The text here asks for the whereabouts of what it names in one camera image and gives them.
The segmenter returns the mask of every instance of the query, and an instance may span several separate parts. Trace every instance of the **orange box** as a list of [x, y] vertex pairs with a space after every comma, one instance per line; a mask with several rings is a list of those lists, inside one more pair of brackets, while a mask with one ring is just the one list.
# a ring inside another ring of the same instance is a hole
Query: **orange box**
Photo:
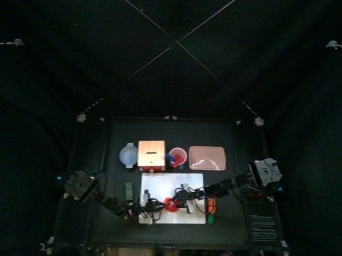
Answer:
[[137, 146], [137, 166], [141, 171], [165, 170], [165, 142], [138, 141]]

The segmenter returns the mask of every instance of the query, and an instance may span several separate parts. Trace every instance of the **blue object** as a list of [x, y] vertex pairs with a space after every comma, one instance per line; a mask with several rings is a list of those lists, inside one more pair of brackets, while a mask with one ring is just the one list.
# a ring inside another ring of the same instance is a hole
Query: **blue object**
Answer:
[[125, 168], [132, 168], [137, 162], [137, 148], [133, 146], [133, 143], [126, 143], [126, 146], [120, 151], [118, 157]]

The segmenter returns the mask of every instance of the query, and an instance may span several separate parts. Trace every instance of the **black wall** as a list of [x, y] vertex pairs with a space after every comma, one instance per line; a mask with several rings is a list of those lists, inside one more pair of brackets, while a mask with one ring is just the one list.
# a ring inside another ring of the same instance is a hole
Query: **black wall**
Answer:
[[340, 67], [334, 51], [265, 122], [284, 174], [280, 214], [292, 255], [342, 253]]

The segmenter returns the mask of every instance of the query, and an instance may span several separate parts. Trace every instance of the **red object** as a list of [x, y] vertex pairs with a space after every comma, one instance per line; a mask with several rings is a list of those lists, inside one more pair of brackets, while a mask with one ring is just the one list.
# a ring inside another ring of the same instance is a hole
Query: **red object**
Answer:
[[165, 200], [164, 200], [164, 204], [167, 205], [165, 206], [165, 210], [168, 212], [177, 212], [179, 210], [179, 202], [173, 201], [171, 197], [167, 197]]
[[183, 162], [184, 158], [180, 156], [175, 156], [176, 161], [173, 162], [172, 166], [176, 168]]

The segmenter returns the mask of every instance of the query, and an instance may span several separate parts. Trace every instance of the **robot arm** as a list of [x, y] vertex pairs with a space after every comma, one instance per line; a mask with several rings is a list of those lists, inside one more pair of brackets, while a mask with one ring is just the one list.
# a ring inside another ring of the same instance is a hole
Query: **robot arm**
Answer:
[[[263, 161], [255, 161], [249, 164], [249, 170], [245, 174], [235, 177], [235, 183], [245, 196], [253, 196], [255, 191], [265, 191], [267, 187], [279, 191], [279, 187], [275, 184], [277, 184], [280, 177], [281, 174], [276, 166], [276, 161], [267, 158]], [[98, 189], [97, 180], [89, 177], [82, 171], [72, 173], [64, 184], [65, 194], [72, 195], [76, 201], [84, 202], [92, 197], [121, 219], [128, 220], [137, 218], [138, 215], [148, 215], [153, 222], [157, 220], [155, 213], [160, 212], [169, 204], [176, 205], [179, 208], [187, 208], [189, 213], [188, 200], [224, 197], [232, 188], [231, 179], [225, 179], [219, 183], [197, 189], [189, 189], [185, 184], [181, 184], [180, 188], [175, 189], [175, 195], [167, 204], [151, 198], [148, 190], [145, 190], [145, 204], [141, 206], [138, 203], [126, 203], [116, 198], [106, 197]]]

